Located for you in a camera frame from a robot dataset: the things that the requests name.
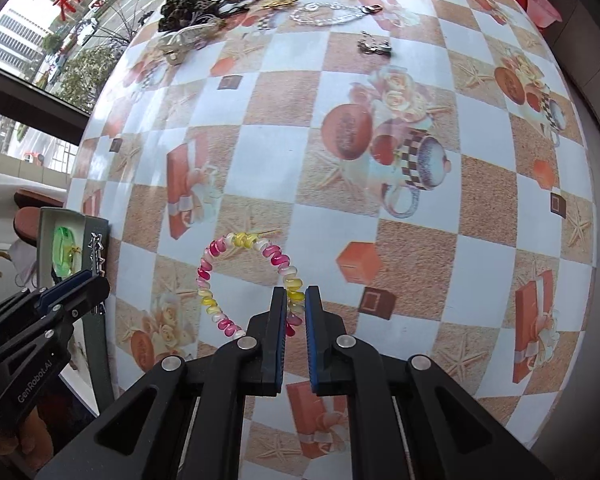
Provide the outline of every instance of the tree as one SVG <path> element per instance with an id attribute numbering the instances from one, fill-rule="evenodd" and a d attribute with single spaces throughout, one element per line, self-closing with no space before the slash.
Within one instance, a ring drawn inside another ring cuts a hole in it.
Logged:
<path id="1" fill-rule="evenodd" d="M 56 96 L 90 114 L 123 52 L 113 44 L 82 50 L 66 62 Z"/>
<path id="2" fill-rule="evenodd" d="M 55 54 L 62 47 L 62 36 L 52 32 L 42 39 L 42 48 L 47 54 Z"/>

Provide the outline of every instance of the beaded bracelet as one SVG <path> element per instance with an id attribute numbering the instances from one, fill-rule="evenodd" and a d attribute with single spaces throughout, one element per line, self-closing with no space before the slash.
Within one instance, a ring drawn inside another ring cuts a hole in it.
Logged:
<path id="1" fill-rule="evenodd" d="M 209 285 L 214 259 L 234 246 L 253 248 L 262 252 L 262 256 L 270 260 L 271 265 L 278 268 L 278 274 L 282 276 L 282 282 L 286 288 L 286 335 L 295 335 L 294 326 L 302 324 L 302 319 L 298 317 L 298 314 L 302 314 L 304 311 L 304 293 L 298 290 L 302 286 L 302 280 L 296 277 L 298 270 L 290 265 L 289 257 L 282 254 L 280 247 L 272 244 L 266 238 L 259 238 L 256 234 L 229 233 L 214 240 L 205 248 L 202 258 L 200 258 L 196 283 L 198 284 L 198 295 L 202 297 L 201 303 L 206 306 L 206 313 L 211 314 L 211 321 L 216 323 L 220 330 L 224 330 L 224 335 L 227 337 L 238 339 L 246 334 L 241 327 L 222 312 Z"/>

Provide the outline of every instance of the table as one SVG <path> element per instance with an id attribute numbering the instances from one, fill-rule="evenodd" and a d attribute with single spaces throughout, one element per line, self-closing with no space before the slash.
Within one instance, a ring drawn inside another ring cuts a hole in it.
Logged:
<path id="1" fill-rule="evenodd" d="M 595 273 L 588 152 L 554 56 L 514 0 L 300 0 L 384 10 L 330 27 L 280 11 L 260 30 L 271 1 L 179 66 L 151 17 L 85 131 L 67 206 L 110 221 L 116 394 L 228 340 L 201 312 L 200 256 L 266 233 L 349 333 L 428 354 L 530 447 Z M 362 54 L 362 30 L 391 57 Z M 238 249 L 211 283 L 246 326 L 279 278 Z M 282 394 L 246 405 L 242 477 L 350 478 L 346 407 L 309 393 L 303 327 L 286 344 Z"/>

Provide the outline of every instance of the silver bracelet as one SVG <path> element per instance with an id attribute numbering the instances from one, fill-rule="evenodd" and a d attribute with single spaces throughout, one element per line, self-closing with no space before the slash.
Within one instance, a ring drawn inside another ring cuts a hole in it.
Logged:
<path id="1" fill-rule="evenodd" d="M 333 10 L 352 10 L 353 12 L 349 12 L 347 14 L 343 14 L 342 16 L 338 16 L 337 18 L 324 18 L 318 20 L 311 20 L 304 18 L 308 12 L 315 12 L 321 7 L 325 7 L 327 9 Z M 326 27 L 328 25 L 336 25 L 337 23 L 347 23 L 352 20 L 356 20 L 358 18 L 362 18 L 367 14 L 375 14 L 376 12 L 380 12 L 382 10 L 382 6 L 379 5 L 366 5 L 366 6 L 352 6 L 352 5 L 344 5 L 336 2 L 326 3 L 326 2 L 312 2 L 310 4 L 305 4 L 299 9 L 294 10 L 289 17 L 295 22 L 301 23 L 302 25 L 317 25 L 318 27 Z"/>

